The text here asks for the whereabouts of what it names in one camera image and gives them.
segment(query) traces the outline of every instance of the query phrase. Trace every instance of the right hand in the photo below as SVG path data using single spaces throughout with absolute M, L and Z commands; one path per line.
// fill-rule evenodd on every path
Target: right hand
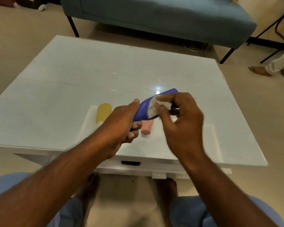
M 189 93 L 179 92 L 159 95 L 156 99 L 171 102 L 179 108 L 178 119 L 172 122 L 167 108 L 158 103 L 155 104 L 171 152 L 181 163 L 205 155 L 202 139 L 204 115 L 193 97 Z

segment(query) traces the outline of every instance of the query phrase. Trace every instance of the bare foot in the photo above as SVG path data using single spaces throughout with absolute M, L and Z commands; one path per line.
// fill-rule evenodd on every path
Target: bare foot
M 100 178 L 98 174 L 91 174 L 86 182 L 77 190 L 74 195 L 75 198 L 78 198 L 83 207 L 83 222 L 87 219 L 88 211 L 90 210 L 89 204 L 92 199 L 96 197 L 98 187 L 99 187 Z
M 255 73 L 255 74 L 258 74 L 258 75 L 261 75 L 261 76 L 272 76 L 271 74 L 269 74 L 265 67 L 248 67 L 248 69 Z
M 159 206 L 162 212 L 166 227 L 172 227 L 169 219 L 169 205 L 171 201 L 178 196 L 177 183 L 167 178 L 165 180 L 156 179 L 156 185 L 159 195 Z

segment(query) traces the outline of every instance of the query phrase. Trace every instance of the sofa leg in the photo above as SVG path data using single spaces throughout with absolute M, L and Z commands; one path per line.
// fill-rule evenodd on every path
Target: sofa leg
M 225 55 L 225 57 L 223 57 L 223 59 L 220 61 L 220 64 L 223 64 L 227 60 L 227 58 L 231 55 L 231 53 L 233 53 L 234 51 L 235 51 L 234 48 L 229 50 L 228 53 Z
M 72 19 L 71 17 L 69 17 L 69 16 L 67 16 L 67 19 L 68 19 L 68 21 L 69 21 L 69 23 L 70 23 L 70 25 L 71 25 L 71 28 L 73 29 L 73 32 L 74 32 L 75 36 L 78 38 L 78 37 L 79 37 L 79 34 L 78 34 L 78 31 L 77 31 L 77 29 L 76 29 L 76 26 L 75 26 L 75 24 L 74 24 L 74 22 L 73 22 L 73 19 Z

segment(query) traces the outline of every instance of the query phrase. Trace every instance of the fingernail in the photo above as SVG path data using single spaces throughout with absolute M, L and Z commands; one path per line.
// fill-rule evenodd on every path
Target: fingernail
M 127 137 L 128 137 L 129 139 L 133 138 L 134 136 L 135 136 L 135 135 L 134 135 L 134 133 L 132 133 L 132 132 L 129 132 L 128 135 L 127 135 Z
M 156 108 L 156 109 L 159 109 L 159 108 L 160 108 L 159 103 L 155 103 L 155 108 Z

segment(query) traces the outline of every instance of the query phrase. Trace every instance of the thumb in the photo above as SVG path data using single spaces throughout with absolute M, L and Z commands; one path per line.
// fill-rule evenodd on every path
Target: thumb
M 174 124 L 170 118 L 169 111 L 166 107 L 164 107 L 163 105 L 159 105 L 158 103 L 155 103 L 155 108 L 162 120 L 163 128 L 168 128 Z

